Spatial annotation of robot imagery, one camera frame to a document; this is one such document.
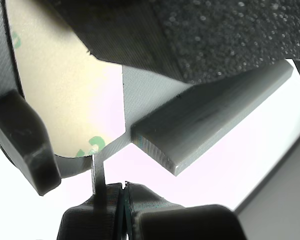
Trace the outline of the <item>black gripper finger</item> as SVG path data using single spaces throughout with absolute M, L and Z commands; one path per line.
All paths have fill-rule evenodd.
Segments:
M 235 212 L 218 204 L 184 207 L 148 187 L 126 182 L 124 207 L 131 240 L 245 240 Z
M 121 183 L 105 183 L 104 161 L 92 156 L 92 196 L 62 216 L 58 240 L 121 240 L 124 190 Z

